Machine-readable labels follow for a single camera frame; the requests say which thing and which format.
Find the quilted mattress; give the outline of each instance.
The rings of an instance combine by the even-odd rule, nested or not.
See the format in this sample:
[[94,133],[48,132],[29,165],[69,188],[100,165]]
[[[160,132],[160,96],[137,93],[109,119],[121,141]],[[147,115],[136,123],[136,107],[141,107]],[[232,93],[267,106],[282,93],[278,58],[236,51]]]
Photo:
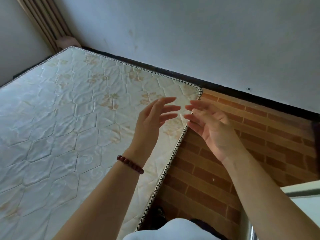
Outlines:
[[182,109],[160,129],[118,239],[138,230],[186,132],[198,86],[70,47],[0,88],[0,239],[52,239],[130,145],[139,112]]

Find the person's right hand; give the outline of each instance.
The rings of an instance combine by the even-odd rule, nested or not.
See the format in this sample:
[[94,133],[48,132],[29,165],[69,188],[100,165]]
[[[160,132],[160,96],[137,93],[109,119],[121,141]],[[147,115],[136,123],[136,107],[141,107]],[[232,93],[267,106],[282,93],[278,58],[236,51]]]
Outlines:
[[188,126],[204,139],[219,161],[247,152],[225,113],[213,104],[200,100],[192,100],[190,104],[186,105],[186,109],[193,114],[184,115],[190,120]]

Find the forearm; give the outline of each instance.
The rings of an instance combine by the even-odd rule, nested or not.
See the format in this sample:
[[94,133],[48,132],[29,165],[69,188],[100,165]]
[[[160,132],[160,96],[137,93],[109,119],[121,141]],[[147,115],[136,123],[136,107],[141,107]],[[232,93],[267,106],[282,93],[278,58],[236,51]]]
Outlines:
[[117,161],[54,240],[116,239],[138,179],[138,172]]
[[248,152],[226,158],[223,164],[259,239],[320,239],[319,227]]

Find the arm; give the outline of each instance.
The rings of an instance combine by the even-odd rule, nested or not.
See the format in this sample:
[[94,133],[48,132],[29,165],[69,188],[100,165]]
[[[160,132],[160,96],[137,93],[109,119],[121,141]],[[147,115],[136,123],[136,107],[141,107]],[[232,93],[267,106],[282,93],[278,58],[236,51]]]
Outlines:
[[[140,112],[132,143],[123,153],[124,157],[141,167],[145,165],[157,143],[159,128],[166,120],[177,117],[176,113],[168,112],[179,110],[179,106],[165,106],[175,99],[162,98]],[[53,239],[116,239],[138,179],[138,172],[117,161]]]
[[245,149],[226,115],[202,101],[191,101],[188,125],[206,141],[228,171],[243,208],[261,240],[316,240],[320,228],[273,182]]

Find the hand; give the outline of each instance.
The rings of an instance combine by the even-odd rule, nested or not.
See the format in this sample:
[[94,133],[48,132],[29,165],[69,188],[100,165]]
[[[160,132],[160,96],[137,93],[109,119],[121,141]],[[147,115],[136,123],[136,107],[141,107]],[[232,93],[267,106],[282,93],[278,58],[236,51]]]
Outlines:
[[176,118],[177,113],[168,113],[178,111],[180,106],[166,105],[176,100],[176,97],[164,97],[153,101],[139,114],[134,136],[129,148],[123,156],[134,161],[143,167],[150,157],[159,136],[159,128],[169,120]]
[[246,152],[225,113],[213,104],[200,100],[190,103],[186,109],[193,114],[186,114],[184,118],[190,120],[188,126],[204,139],[219,161]]

